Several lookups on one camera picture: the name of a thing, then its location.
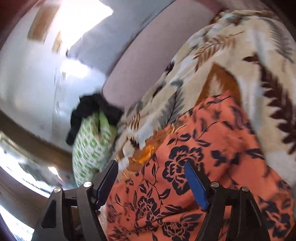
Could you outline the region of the orange floral blouse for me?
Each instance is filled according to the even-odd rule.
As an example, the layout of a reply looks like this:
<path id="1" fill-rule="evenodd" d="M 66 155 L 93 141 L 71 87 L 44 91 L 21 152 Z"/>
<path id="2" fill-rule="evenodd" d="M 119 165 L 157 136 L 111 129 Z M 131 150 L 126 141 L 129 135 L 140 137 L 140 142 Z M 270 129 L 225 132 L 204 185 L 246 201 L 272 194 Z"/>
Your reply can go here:
<path id="1" fill-rule="evenodd" d="M 226 92 L 189 110 L 144 168 L 116 183 L 107 201 L 108 240 L 194 240 L 205 213 L 196 204 L 184 165 L 193 161 L 225 188 L 246 186 L 271 240 L 294 225 L 292 191 L 272 168 L 247 115 Z"/>

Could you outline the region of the wooden door with stained glass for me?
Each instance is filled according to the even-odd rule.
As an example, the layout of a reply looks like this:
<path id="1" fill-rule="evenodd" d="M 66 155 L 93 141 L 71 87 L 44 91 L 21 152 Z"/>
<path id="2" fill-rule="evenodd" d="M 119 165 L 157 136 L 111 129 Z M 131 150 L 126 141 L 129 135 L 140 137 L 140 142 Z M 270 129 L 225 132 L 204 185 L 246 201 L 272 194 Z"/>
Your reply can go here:
<path id="1" fill-rule="evenodd" d="M 1 113 L 1 216 L 16 240 L 31 240 L 53 189 L 75 188 L 71 155 Z"/>

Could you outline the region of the green white checkered pillow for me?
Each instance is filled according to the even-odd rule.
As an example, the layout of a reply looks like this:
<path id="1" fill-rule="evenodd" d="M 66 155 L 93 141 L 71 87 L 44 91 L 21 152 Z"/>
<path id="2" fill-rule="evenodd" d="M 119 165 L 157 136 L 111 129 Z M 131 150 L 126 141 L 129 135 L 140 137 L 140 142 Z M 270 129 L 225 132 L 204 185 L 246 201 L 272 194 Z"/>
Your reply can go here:
<path id="1" fill-rule="evenodd" d="M 77 186 L 91 181 L 96 173 L 106 168 L 116 135 L 116 127 L 109 124 L 102 111 L 83 119 L 72 149 Z"/>

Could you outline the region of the black garment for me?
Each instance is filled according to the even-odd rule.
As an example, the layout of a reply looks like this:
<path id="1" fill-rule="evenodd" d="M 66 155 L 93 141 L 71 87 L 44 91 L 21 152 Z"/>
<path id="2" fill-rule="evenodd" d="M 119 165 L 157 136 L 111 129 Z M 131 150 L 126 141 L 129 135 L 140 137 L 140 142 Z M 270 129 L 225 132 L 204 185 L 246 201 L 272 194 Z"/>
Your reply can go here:
<path id="1" fill-rule="evenodd" d="M 100 93 L 84 95 L 79 98 L 79 101 L 77 108 L 71 113 L 70 130 L 66 138 L 66 144 L 69 146 L 73 146 L 83 119 L 102 111 L 108 122 L 115 126 L 123 115 L 121 108 L 110 104 Z"/>

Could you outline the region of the leaf pattern fleece blanket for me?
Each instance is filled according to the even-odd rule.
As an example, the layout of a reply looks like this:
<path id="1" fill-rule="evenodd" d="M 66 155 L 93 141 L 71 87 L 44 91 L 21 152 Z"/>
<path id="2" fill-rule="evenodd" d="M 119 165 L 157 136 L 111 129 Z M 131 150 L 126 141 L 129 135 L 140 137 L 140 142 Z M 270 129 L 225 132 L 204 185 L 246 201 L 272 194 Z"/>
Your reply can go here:
<path id="1" fill-rule="evenodd" d="M 267 11 L 223 12 L 192 35 L 161 78 L 118 123 L 112 157 L 136 148 L 199 100 L 230 90 L 247 113 L 267 164 L 295 185 L 295 42 Z"/>

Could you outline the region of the light blue pillow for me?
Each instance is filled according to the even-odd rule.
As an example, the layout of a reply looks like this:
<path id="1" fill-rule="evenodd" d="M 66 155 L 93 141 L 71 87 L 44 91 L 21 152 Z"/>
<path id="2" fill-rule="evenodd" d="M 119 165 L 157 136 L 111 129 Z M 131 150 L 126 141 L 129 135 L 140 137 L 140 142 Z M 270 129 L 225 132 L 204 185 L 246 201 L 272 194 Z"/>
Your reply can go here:
<path id="1" fill-rule="evenodd" d="M 66 56 L 108 76 L 135 37 L 173 1 L 101 1 L 113 13 L 70 47 Z"/>

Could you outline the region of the pink bolster cushion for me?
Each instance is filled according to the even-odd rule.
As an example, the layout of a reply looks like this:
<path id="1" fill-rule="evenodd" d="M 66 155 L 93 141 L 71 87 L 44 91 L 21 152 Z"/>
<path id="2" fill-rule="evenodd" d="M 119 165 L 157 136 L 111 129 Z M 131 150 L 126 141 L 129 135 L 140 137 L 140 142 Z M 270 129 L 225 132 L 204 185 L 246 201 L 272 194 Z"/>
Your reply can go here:
<path id="1" fill-rule="evenodd" d="M 222 9 L 217 1 L 174 1 L 134 39 L 109 75 L 102 94 L 110 103 L 129 108 L 161 77 L 194 33 Z"/>

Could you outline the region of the beige wall switch plate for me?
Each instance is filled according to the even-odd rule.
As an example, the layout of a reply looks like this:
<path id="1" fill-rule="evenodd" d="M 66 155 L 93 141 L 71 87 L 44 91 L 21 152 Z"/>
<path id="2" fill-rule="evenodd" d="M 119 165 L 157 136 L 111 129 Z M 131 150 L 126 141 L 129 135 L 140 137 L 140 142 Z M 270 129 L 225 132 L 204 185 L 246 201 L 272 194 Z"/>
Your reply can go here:
<path id="1" fill-rule="evenodd" d="M 61 32 L 58 32 L 52 47 L 52 52 L 58 53 L 61 47 L 61 44 L 62 44 L 62 36 L 61 36 Z"/>

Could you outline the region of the framed wall picture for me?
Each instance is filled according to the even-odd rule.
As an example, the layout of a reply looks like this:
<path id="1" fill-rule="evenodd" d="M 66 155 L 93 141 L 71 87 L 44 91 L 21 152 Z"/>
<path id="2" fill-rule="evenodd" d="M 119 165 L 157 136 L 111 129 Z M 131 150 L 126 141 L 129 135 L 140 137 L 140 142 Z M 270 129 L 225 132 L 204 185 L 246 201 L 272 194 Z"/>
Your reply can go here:
<path id="1" fill-rule="evenodd" d="M 44 43 L 59 5 L 46 4 L 39 8 L 27 35 L 28 40 Z"/>

